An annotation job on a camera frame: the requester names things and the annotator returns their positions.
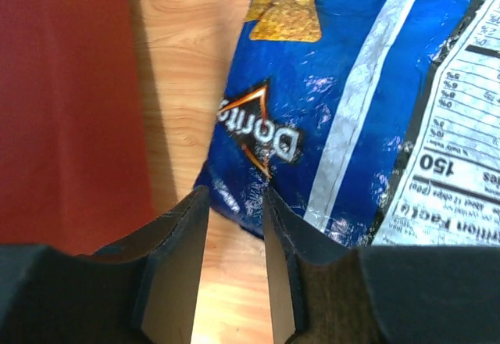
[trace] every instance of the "white stripe on bag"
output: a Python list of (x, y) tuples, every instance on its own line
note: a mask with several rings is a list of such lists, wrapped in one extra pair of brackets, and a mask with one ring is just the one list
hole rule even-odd
[(415, 0), (387, 0), (366, 37), (344, 92), (312, 183), (304, 220), (326, 229), (352, 152), (363, 128), (380, 72)]

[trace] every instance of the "doritos logo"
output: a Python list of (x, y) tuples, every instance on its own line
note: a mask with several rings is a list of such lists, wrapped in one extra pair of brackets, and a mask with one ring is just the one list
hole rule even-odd
[(303, 132), (278, 124), (267, 111), (269, 81), (264, 81), (237, 98), (220, 103), (218, 121), (241, 146), (245, 155), (268, 178), (273, 157), (294, 163), (302, 154)]

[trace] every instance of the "crumpled plastic packaging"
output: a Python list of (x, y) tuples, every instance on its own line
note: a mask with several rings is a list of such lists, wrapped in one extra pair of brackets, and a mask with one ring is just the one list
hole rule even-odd
[[(258, 236), (263, 189), (272, 185), (346, 246), (382, 230), (377, 241), (386, 244), (438, 243), (443, 231), (453, 238), (452, 211), (495, 195), (483, 172), (495, 174), (500, 159), (483, 137), (500, 127), (482, 130), (495, 114), (481, 111), (500, 95), (488, 86), (500, 80), (500, 59), (466, 48), (498, 51), (496, 1), (252, 0), (195, 184)], [(491, 158), (481, 162), (474, 150)], [(436, 189), (460, 204), (447, 207)]]

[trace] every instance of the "blue chip bag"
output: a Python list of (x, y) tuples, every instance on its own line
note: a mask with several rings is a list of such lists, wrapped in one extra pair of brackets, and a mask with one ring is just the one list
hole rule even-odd
[(500, 0), (252, 0), (196, 185), (342, 245), (500, 245)]

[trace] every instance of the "chip bag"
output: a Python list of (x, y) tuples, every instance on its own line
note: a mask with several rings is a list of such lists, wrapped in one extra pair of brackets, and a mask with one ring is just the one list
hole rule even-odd
[(500, 0), (252, 0), (196, 185), (342, 245), (500, 245)]

